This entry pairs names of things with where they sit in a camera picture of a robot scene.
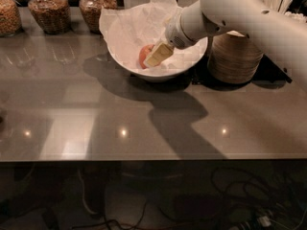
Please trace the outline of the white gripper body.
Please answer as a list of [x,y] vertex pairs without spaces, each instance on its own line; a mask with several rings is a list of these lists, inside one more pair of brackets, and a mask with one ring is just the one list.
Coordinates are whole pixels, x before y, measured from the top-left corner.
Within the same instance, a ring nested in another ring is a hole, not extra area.
[[181,27],[181,14],[175,15],[168,23],[165,30],[167,42],[174,48],[184,50],[196,44],[183,31]]

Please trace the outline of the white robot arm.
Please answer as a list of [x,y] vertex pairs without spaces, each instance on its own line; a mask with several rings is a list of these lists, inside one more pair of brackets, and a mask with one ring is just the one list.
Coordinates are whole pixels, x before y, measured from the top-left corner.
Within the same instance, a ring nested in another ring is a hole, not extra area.
[[143,63],[155,67],[175,49],[237,31],[246,36],[302,89],[307,89],[307,26],[267,7],[260,0],[198,0],[170,19],[165,38]]

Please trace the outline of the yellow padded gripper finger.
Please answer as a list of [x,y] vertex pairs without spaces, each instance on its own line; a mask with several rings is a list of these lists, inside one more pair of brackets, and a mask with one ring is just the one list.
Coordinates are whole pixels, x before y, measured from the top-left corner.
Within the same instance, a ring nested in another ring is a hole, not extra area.
[[162,61],[169,58],[174,53],[174,47],[160,41],[153,45],[152,51],[147,55],[145,64],[147,67],[158,66]]

